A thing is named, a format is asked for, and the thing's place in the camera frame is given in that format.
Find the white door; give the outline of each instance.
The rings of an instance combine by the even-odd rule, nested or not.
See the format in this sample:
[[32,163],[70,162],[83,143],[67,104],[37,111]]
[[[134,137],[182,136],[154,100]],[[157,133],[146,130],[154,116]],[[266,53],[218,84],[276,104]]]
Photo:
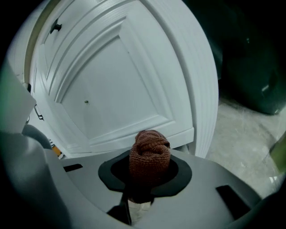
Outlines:
[[180,62],[147,7],[139,0],[66,2],[61,30],[47,33],[34,53],[34,97],[65,151],[129,147],[144,129],[160,131],[171,147],[193,141]]

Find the folded towel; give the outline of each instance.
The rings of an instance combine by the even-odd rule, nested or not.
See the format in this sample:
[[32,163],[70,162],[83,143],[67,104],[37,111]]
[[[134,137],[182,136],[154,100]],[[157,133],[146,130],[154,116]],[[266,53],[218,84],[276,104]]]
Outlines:
[[155,187],[166,174],[170,163],[170,143],[158,131],[141,131],[129,154],[131,182],[140,187]]

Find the concrete floor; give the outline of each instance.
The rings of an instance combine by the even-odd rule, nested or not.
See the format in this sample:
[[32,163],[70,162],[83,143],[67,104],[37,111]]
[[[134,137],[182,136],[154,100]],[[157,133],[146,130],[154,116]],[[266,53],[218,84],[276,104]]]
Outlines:
[[278,115],[252,111],[220,91],[214,137],[206,156],[251,186],[262,198],[275,192],[284,175],[269,155],[286,130],[286,109]]

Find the brown towel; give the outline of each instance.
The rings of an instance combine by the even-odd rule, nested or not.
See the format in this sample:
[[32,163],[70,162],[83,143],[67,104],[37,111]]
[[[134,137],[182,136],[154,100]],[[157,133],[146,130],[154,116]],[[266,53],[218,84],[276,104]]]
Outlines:
[[141,131],[129,154],[129,173],[133,184],[154,187],[160,184],[170,163],[170,143],[158,131]]

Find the door panel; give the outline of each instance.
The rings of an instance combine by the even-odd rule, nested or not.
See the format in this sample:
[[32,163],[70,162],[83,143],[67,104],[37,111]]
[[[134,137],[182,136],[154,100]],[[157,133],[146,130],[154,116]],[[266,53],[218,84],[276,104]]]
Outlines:
[[140,1],[104,0],[73,24],[49,71],[48,43],[40,49],[36,88],[54,131],[69,131],[69,152],[126,148],[144,129],[173,137],[193,128],[176,53]]

